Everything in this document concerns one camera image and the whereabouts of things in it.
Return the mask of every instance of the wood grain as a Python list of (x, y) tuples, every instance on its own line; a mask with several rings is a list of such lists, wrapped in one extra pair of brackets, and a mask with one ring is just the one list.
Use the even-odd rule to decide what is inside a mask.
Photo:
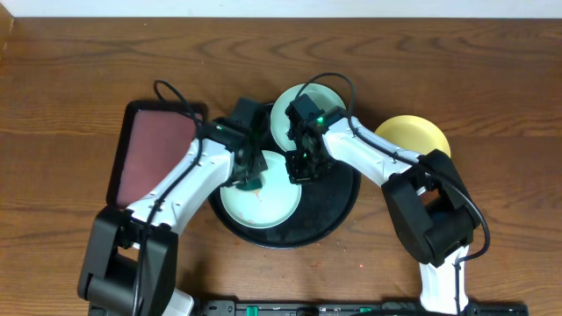
[[(493, 237), (468, 265), (469, 296), (561, 314), (560, 52), (557, 20), (18, 19), (0, 67), (0, 313), (85, 314), (76, 282), (123, 111), (153, 96), (155, 78), (217, 117), (238, 97), (272, 100), (333, 70), (356, 83), (357, 116), (370, 128), (414, 114), (445, 131)], [(325, 83), (346, 96), (343, 83)], [(478, 232), (472, 249), (480, 245)], [(205, 203), (181, 238), (177, 285), (261, 300), (376, 301), (421, 289), (366, 180), (340, 228), (295, 250), (238, 239)]]

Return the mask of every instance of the yellow plate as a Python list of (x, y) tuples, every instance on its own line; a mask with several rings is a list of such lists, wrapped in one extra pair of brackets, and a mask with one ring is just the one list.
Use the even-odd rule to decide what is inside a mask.
[(381, 124), (375, 134), (402, 148), (428, 154), (439, 149), (450, 157), (447, 138), (439, 127), (425, 118), (400, 115)]

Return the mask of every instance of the white plate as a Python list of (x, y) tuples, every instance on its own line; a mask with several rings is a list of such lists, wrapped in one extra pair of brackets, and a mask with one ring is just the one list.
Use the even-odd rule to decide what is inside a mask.
[(285, 158), (263, 150), (268, 169), (260, 175), (260, 190), (220, 188), (220, 199), (227, 213), (237, 222), (251, 228), (269, 228), (291, 217), (300, 201), (301, 187), (289, 182)]
[[(271, 109), (271, 135), (273, 136), (275, 142), (284, 151), (297, 149), (295, 142), (289, 140), (289, 137), (287, 137), (287, 132), (289, 132), (289, 128), (291, 127), (291, 122), (285, 115), (285, 109), (297, 96), (297, 93), (299, 93), (303, 84), (296, 85), (285, 91), (281, 97), (277, 99), (273, 105), (273, 109)], [(345, 109), (345, 105), (337, 93), (321, 84), (311, 83), (304, 91), (302, 91), (302, 93), (307, 94), (316, 103), (316, 105), (324, 111), (328, 111), (335, 106)]]

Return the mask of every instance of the cable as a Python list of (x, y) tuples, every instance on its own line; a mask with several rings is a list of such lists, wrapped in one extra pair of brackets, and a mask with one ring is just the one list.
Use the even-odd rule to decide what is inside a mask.
[(319, 74), (314, 76), (313, 78), (311, 78), (307, 83), (305, 83), (299, 90), (299, 93), (297, 93), (297, 96), (295, 97), (295, 100), (300, 96), (300, 94), (302, 93), (302, 91), (306, 88), (306, 86), (308, 86), (310, 83), (314, 83), (316, 80), (320, 79), (321, 77), (324, 76), (337, 76), (342, 78), (343, 80), (345, 80), (348, 84), (349, 87), (351, 89), (351, 99), (349, 100), (349, 104), (348, 104), (348, 124), (349, 124), (349, 128), (351, 129), (351, 131), (353, 132), (354, 136), (357, 136), (360, 140), (364, 141), (367, 145), (377, 149), (378, 151), (387, 154), (389, 156), (391, 156), (393, 159), (399, 161), (399, 162), (404, 162), (407, 165), (412, 166), (412, 168), (418, 169), (422, 172), (424, 172), (425, 174), (429, 175), (430, 177), (432, 177), (433, 179), (439, 181), (442, 184), (446, 184), (449, 187), (451, 187), (458, 195), (460, 195), (463, 200), (470, 206), (470, 210), (473, 216), (476, 216), (479, 220), (480, 223), (482, 224), (482, 229), (484, 230), (484, 246), (482, 246), (482, 249), (475, 252), (474, 254), (471, 255), (466, 255), (464, 257), (461, 258), (457, 258), (457, 260), (455, 261), (454, 267), (455, 267), (455, 283), (456, 283), (456, 289), (455, 289), (455, 300), (457, 301), (457, 314), (460, 315), (461, 310), (460, 310), (460, 300), (459, 300), (459, 292), (460, 292), (460, 284), (459, 284), (459, 274), (460, 274), (460, 263), (461, 262), (466, 262), (469, 260), (473, 260), (476, 259), (480, 256), (482, 256), (483, 254), (486, 253), (486, 251), (490, 248), (490, 230), (488, 228), (488, 224), (486, 223), (486, 220), (484, 219), (484, 216), (482, 215), (482, 212), (480, 211), (480, 209), (472, 202), (472, 200), (466, 196), (466, 194), (459, 189), (460, 186), (456, 184), (456, 182), (451, 179), (449, 176), (429, 169), (423, 165), (421, 165), (418, 162), (412, 162), (402, 156), (400, 156), (397, 152), (391, 152), (381, 146), (379, 146), (378, 144), (373, 143), (372, 141), (368, 140), (367, 138), (365, 138), (358, 130), (358, 127), (354, 127), (353, 123), (351, 122), (351, 118), (353, 117), (353, 111), (355, 110), (355, 98), (356, 98), (356, 90), (355, 90), (355, 86), (353, 85), (353, 83), (351, 82), (351, 80), (346, 76), (346, 75), (342, 75), (339, 73), (333, 73), (333, 72), (328, 72), (328, 73), (323, 73), (323, 74)]
[[(169, 83), (167, 83), (163, 80), (155, 80), (154, 86), (153, 86), (155, 94), (158, 96), (160, 101), (162, 101), (163, 103), (166, 104), (167, 101), (160, 94), (160, 91), (158, 90), (158, 84), (165, 85), (168, 89), (170, 89), (172, 92), (174, 92), (174, 94), (177, 96), (177, 98), (179, 98), (181, 103), (185, 106), (185, 110), (191, 115), (191, 118), (193, 119), (193, 123), (195, 124), (195, 134), (199, 135), (199, 130), (201, 128), (201, 122), (195, 116), (195, 111), (193, 110), (193, 108), (191, 107), (189, 102), (187, 102), (187, 100), (185, 100), (184, 96), (182, 96), (182, 94), (179, 93), (179, 91), (177, 91), (176, 88), (174, 88), (171, 84), (169, 84)], [(152, 207), (152, 209), (150, 210), (150, 213), (148, 214), (147, 221), (144, 223), (144, 227), (142, 229), (142, 237), (141, 237), (140, 246), (139, 246), (139, 257), (138, 257), (138, 263), (139, 264), (137, 266), (137, 271), (136, 271), (136, 276), (135, 276), (135, 281), (134, 281), (133, 316), (138, 316), (138, 314), (140, 314), (140, 312), (141, 312), (141, 305), (142, 305), (142, 303), (141, 303), (142, 263), (144, 262), (144, 257), (146, 256), (147, 240), (148, 240), (148, 233), (149, 233), (149, 230), (150, 230), (150, 224), (152, 223), (152, 220), (154, 219), (154, 217), (156, 215), (156, 212), (158, 212), (158, 209), (160, 209), (160, 206), (162, 205), (162, 203), (164, 202), (164, 199), (168, 196), (168, 194), (170, 192), (172, 192), (172, 190), (174, 190), (174, 188), (185, 178), (185, 176), (187, 176), (187, 174), (190, 173), (190, 171), (193, 168), (195, 168), (195, 166), (197, 166), (197, 164), (199, 163), (199, 159), (201, 158), (201, 154), (203, 153), (202, 149), (203, 149), (203, 140), (201, 140), (199, 138), (198, 139), (198, 151), (197, 151), (197, 154), (195, 156), (195, 159), (190, 164), (190, 166), (176, 180), (174, 180), (174, 182), (166, 190), (164, 190), (164, 192), (161, 194), (161, 196), (156, 199), (154, 206)]]

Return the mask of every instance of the white backdrop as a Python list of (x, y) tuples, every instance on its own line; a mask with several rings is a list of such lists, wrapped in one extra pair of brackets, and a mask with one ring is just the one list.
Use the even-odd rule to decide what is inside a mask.
[(562, 0), (0, 0), (14, 17), (562, 18)]

